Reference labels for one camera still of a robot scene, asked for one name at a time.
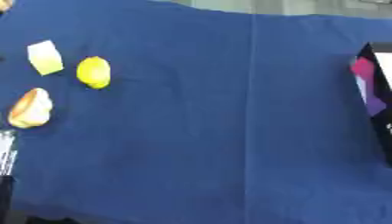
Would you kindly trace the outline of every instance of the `toy fruit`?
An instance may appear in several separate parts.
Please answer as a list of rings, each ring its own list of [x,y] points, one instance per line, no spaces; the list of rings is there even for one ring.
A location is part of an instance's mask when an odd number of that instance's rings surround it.
[[[8,115],[8,122],[20,129],[41,126],[49,121],[52,108],[49,94],[37,87],[17,101]]]
[[[110,64],[100,57],[84,59],[76,73],[78,79],[91,88],[105,88],[110,83]]]

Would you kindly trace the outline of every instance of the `orange and white object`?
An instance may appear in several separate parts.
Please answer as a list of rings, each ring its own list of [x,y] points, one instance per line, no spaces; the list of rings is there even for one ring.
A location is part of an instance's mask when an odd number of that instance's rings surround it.
[[[41,75],[64,69],[62,58],[51,40],[27,46],[29,61]]]
[[[52,100],[43,88],[34,88],[17,101],[8,115],[8,122],[17,128],[42,126],[50,120]]]

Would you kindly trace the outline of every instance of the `gray floor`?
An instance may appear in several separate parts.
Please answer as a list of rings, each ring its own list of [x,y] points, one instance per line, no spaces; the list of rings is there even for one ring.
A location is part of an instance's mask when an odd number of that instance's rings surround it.
[[[266,14],[392,18],[392,0],[156,0],[201,9]]]

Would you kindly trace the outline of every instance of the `cream-colored block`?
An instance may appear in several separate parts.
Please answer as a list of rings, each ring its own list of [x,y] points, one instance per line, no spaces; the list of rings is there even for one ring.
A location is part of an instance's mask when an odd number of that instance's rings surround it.
[[[60,53],[51,40],[27,47],[29,61],[41,75],[59,72],[64,69]]]

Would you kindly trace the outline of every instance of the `blue fabric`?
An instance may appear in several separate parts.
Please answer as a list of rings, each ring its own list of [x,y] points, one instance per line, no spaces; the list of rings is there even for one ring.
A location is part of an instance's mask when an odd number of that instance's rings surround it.
[[[51,39],[66,69],[40,77]],[[392,22],[19,0],[0,19],[0,109],[41,87],[46,126],[20,130],[14,204],[101,223],[383,224],[392,171],[348,62]],[[108,88],[75,79],[107,59]]]

